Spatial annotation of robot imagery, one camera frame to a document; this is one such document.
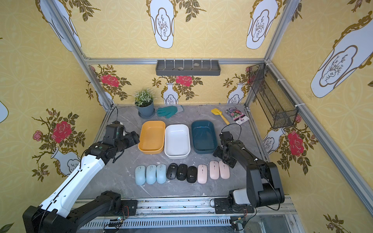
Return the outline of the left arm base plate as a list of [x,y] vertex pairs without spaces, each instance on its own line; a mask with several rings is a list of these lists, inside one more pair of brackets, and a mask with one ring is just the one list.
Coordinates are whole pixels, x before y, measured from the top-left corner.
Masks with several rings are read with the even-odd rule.
[[118,216],[135,216],[138,207],[137,200],[121,200],[119,207],[114,209],[114,214]]

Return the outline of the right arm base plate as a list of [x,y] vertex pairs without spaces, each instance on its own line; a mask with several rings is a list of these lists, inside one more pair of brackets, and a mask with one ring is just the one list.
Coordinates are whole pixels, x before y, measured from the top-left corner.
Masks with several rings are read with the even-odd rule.
[[236,204],[231,198],[215,198],[213,199],[213,203],[216,214],[245,215],[255,213],[252,206],[248,204]]

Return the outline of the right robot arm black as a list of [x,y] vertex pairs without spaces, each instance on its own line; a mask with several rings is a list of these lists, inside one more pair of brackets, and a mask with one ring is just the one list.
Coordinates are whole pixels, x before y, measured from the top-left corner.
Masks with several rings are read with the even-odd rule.
[[230,132],[222,132],[219,137],[221,146],[215,149],[213,155],[231,168],[239,163],[246,171],[246,187],[229,193],[232,204],[253,208],[282,204],[285,194],[276,164],[253,155]]

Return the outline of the pink mouse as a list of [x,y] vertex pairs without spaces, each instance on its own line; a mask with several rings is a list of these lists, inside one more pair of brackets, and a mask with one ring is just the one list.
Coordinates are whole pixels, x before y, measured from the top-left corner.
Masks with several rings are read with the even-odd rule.
[[207,165],[198,166],[197,181],[200,184],[207,183],[208,168]]
[[226,180],[230,178],[229,166],[225,164],[223,161],[219,162],[219,169],[220,169],[220,177],[222,179]]
[[210,161],[209,163],[210,178],[213,180],[219,179],[220,176],[220,166],[218,161]]

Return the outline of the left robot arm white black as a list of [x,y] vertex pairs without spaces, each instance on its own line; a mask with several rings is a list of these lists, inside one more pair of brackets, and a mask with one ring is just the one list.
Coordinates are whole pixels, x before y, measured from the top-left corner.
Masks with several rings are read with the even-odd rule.
[[69,177],[38,207],[23,213],[28,233],[75,233],[91,220],[105,213],[120,214],[121,195],[105,191],[93,201],[73,209],[73,205],[95,175],[109,161],[116,162],[124,151],[140,142],[139,134],[127,132],[119,121],[105,128],[102,141],[92,144]]

